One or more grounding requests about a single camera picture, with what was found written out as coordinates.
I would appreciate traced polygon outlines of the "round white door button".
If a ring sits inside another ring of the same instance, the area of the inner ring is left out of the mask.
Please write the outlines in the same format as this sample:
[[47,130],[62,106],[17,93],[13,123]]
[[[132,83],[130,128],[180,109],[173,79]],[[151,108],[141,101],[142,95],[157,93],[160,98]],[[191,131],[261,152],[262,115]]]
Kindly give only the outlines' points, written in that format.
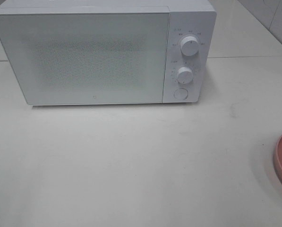
[[174,91],[174,98],[178,100],[185,100],[188,97],[188,91],[184,88],[179,88]]

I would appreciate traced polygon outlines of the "white microwave door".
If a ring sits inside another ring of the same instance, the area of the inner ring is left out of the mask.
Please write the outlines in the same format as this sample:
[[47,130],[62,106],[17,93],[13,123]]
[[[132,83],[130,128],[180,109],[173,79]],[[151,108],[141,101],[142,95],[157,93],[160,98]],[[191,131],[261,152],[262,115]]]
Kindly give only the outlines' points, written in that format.
[[168,13],[0,15],[0,40],[30,105],[162,101]]

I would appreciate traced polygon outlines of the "lower white round knob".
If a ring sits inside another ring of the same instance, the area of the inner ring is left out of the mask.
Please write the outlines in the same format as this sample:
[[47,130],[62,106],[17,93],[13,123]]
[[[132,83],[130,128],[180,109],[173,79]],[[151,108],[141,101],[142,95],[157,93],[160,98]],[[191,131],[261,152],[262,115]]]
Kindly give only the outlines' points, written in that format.
[[189,67],[181,67],[178,69],[176,80],[180,84],[188,84],[194,78],[194,73],[191,68]]

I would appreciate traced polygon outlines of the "white round knob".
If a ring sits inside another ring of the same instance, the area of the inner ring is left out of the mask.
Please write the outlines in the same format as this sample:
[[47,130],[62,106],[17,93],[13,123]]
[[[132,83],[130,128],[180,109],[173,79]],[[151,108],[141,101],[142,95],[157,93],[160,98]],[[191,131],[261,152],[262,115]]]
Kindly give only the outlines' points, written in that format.
[[180,50],[185,56],[193,56],[199,51],[199,39],[192,34],[184,36],[180,41]]
[[176,80],[180,84],[188,84],[194,78],[194,73],[191,68],[189,67],[181,67],[178,69]]

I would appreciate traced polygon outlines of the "upper white round knob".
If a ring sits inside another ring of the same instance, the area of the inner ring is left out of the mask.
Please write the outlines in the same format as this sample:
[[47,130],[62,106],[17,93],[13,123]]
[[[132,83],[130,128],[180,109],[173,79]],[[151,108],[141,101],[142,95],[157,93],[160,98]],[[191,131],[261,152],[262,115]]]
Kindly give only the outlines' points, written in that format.
[[193,56],[199,51],[199,39],[192,34],[184,36],[180,41],[180,50],[185,56]]

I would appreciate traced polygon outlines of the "white microwave oven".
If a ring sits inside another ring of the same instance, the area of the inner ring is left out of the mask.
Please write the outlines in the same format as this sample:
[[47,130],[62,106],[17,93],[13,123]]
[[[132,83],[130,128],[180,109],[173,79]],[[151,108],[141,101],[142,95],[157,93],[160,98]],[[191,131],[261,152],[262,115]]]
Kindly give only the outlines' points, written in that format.
[[[196,102],[217,16],[207,0],[7,0],[0,5],[0,15],[157,13],[169,15],[163,95],[159,103]],[[180,50],[179,41],[188,34],[199,39],[199,51],[193,56],[185,56]],[[194,73],[193,80],[188,84],[180,84],[176,80],[181,67],[189,67]],[[185,100],[174,98],[174,91],[179,88],[188,91]]]

